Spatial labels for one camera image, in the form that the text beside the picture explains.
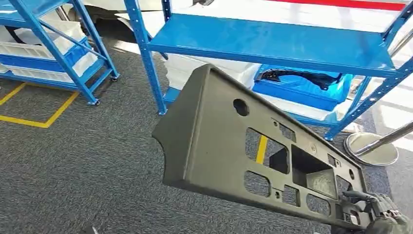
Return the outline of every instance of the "shelf foot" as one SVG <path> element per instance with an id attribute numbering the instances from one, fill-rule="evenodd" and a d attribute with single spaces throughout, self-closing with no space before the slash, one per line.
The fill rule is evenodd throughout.
<path id="1" fill-rule="evenodd" d="M 89 101 L 88 105 L 98 106 L 100 105 L 100 99 L 96 99 L 96 101 Z"/>

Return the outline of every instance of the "rectangular cutout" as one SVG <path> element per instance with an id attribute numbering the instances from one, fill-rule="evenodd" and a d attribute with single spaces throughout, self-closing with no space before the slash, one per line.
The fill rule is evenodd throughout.
<path id="1" fill-rule="evenodd" d="M 326 216 L 330 215 L 331 209 L 328 201 L 312 194 L 307 194 L 306 201 L 309 210 Z"/>
<path id="2" fill-rule="evenodd" d="M 293 205 L 300 206 L 298 198 L 300 197 L 298 189 L 284 185 L 284 192 L 282 193 L 282 202 Z"/>
<path id="3" fill-rule="evenodd" d="M 287 126 L 283 124 L 280 124 L 280 130 L 285 138 L 292 140 L 294 143 L 297 142 L 296 133 L 293 130 L 289 129 Z"/>
<path id="4" fill-rule="evenodd" d="M 259 164 L 284 174 L 289 172 L 288 149 L 251 128 L 245 135 L 245 153 Z"/>
<path id="5" fill-rule="evenodd" d="M 336 165 L 336 158 L 331 156 L 330 154 L 327 154 L 328 156 L 328 163 L 330 163 L 331 165 L 333 165 L 334 167 L 337 167 Z"/>
<path id="6" fill-rule="evenodd" d="M 334 170 L 294 144 L 291 145 L 293 182 L 333 199 L 337 198 Z"/>
<path id="7" fill-rule="evenodd" d="M 336 219 L 344 220 L 343 207 L 336 204 Z"/>
<path id="8" fill-rule="evenodd" d="M 343 179 L 339 175 L 336 176 L 336 178 L 337 178 L 337 193 L 338 193 L 338 195 L 341 195 L 342 192 L 344 192 L 344 191 L 348 191 L 348 190 L 353 189 L 353 186 L 351 185 L 351 183 L 349 181 Z"/>
<path id="9" fill-rule="evenodd" d="M 244 186 L 252 194 L 264 197 L 270 196 L 269 180 L 257 173 L 246 171 L 244 174 Z"/>

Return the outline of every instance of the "dark gray plastic part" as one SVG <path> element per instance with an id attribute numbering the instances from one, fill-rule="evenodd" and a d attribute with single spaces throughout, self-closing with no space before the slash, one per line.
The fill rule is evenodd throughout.
<path id="1" fill-rule="evenodd" d="M 291 129 L 294 141 L 279 126 Z M 247 128 L 288 149 L 287 174 L 248 158 Z M 365 229 L 372 221 L 362 212 L 365 202 L 355 205 L 338 196 L 337 176 L 365 192 L 361 168 L 354 161 L 212 65 L 192 73 L 152 135 L 165 153 L 164 184 L 347 229 Z M 268 197 L 246 190 L 247 171 L 267 178 Z M 298 206 L 283 203 L 284 186 L 298 190 Z M 330 213 L 311 211 L 307 195 L 327 201 Z"/>

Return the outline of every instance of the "blue plastic bin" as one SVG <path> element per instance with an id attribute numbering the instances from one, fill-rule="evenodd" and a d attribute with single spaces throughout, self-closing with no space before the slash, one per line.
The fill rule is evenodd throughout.
<path id="1" fill-rule="evenodd" d="M 332 77 L 338 77 L 339 73 L 312 71 L 306 69 L 297 69 L 290 67 L 281 67 L 274 65 L 262 65 L 256 73 L 256 77 L 263 71 L 269 69 L 287 69 L 300 72 L 324 73 Z M 343 74 L 338 83 L 328 87 L 328 90 L 322 90 L 311 81 L 299 76 L 280 76 L 280 82 L 270 80 L 259 80 L 255 82 L 252 90 L 254 92 L 293 101 L 303 105 L 315 107 L 318 109 L 332 111 L 335 106 L 344 102 L 350 91 L 351 80 L 354 75 Z"/>
<path id="2" fill-rule="evenodd" d="M 88 48 L 92 48 L 88 43 L 88 38 L 85 37 L 80 41 L 83 45 Z M 73 46 L 64 56 L 68 61 L 68 64 L 73 67 L 77 61 L 88 51 L 79 45 Z M 54 71 L 54 72 L 65 72 L 60 64 L 56 60 L 42 59 L 42 58 L 29 58 L 21 56 L 12 56 L 12 55 L 1 55 L 0 54 L 0 63 L 9 66 L 15 67 L 26 67 L 32 69 Z"/>

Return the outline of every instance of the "stainless steel stanchion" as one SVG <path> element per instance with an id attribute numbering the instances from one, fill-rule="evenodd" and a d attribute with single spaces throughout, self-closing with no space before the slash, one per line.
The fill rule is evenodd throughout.
<path id="1" fill-rule="evenodd" d="M 413 122 L 381 137 L 373 133 L 353 133 L 344 142 L 344 148 L 357 161 L 369 166 L 387 166 L 397 161 L 399 153 L 392 144 L 413 131 Z"/>

